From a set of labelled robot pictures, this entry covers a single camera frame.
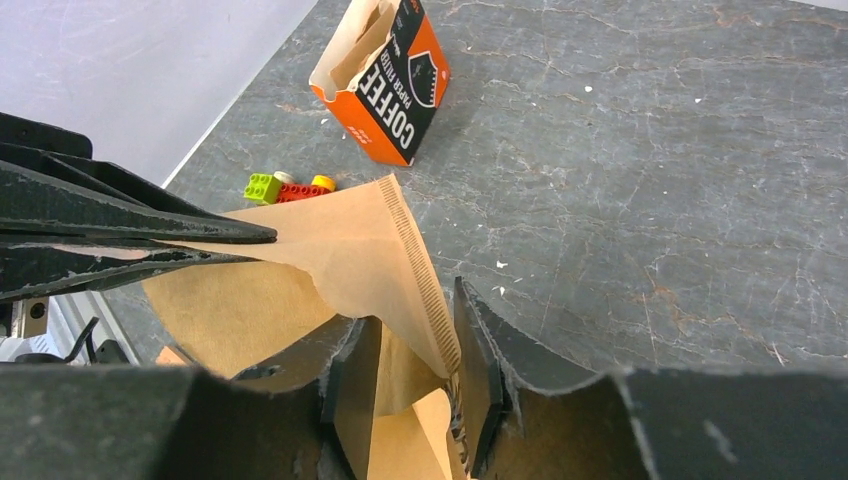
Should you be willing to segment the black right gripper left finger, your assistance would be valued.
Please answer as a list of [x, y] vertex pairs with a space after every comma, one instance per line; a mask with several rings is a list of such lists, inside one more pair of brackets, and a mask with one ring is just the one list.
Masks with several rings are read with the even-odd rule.
[[1, 367], [5, 479], [363, 479], [381, 322], [337, 316], [232, 379]]

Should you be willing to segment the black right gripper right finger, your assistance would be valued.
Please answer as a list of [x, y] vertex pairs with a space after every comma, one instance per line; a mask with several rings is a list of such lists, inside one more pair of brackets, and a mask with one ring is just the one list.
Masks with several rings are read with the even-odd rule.
[[475, 479], [843, 479], [847, 377], [816, 370], [595, 373], [463, 279], [454, 324]]

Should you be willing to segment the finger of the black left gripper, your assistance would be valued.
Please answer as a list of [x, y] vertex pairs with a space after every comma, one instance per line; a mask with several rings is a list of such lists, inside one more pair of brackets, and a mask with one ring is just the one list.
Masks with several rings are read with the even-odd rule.
[[277, 237], [271, 227], [210, 213], [92, 154], [80, 133], [2, 114], [2, 230], [226, 244]]
[[3, 239], [1, 300], [108, 290], [189, 266], [248, 260], [148, 240]]

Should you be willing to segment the brown paper coffee filter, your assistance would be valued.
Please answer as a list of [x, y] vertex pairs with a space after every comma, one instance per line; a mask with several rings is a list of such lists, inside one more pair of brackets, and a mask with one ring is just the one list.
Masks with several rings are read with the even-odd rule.
[[376, 418], [368, 480], [465, 479], [450, 420], [450, 402], [441, 389], [401, 413]]

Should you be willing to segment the glass dripper with wooden collar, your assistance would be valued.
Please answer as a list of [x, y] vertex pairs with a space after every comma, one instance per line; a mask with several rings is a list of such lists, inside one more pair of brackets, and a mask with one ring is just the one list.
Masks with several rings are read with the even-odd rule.
[[459, 374], [453, 374], [443, 387], [450, 405], [449, 429], [452, 438], [452, 446], [458, 455], [458, 460], [463, 473], [470, 477], [470, 454], [467, 442], [467, 430], [463, 412], [463, 397]]

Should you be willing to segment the orange coffee filter box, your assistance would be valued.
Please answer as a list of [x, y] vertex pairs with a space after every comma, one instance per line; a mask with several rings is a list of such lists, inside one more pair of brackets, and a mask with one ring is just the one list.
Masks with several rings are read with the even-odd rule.
[[349, 3], [309, 77], [309, 85], [376, 163], [410, 166], [450, 80], [450, 66], [419, 1], [393, 1], [397, 12], [387, 41], [353, 81], [337, 91], [330, 70], [351, 40]]

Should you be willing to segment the wooden rectangular block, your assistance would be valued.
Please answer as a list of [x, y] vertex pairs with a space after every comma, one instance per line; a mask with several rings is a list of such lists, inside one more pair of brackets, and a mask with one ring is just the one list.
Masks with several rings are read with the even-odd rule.
[[157, 365], [186, 366], [193, 361], [178, 347], [165, 346], [158, 354], [155, 363]]

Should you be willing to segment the red toy brick car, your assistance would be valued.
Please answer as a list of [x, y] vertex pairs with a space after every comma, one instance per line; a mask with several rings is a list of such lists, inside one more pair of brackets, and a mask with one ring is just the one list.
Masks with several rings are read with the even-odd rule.
[[245, 188], [243, 198], [259, 206], [293, 202], [336, 191], [333, 179], [316, 175], [309, 184], [299, 184], [286, 172], [273, 174], [253, 173]]

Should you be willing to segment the brown filters in box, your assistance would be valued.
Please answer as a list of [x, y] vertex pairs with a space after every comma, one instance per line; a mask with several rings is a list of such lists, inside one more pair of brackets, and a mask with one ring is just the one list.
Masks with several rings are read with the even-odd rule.
[[342, 57], [330, 70], [336, 90], [351, 90], [377, 49], [388, 39], [397, 4], [393, 1], [355, 1], [351, 17], [352, 38], [344, 41]]

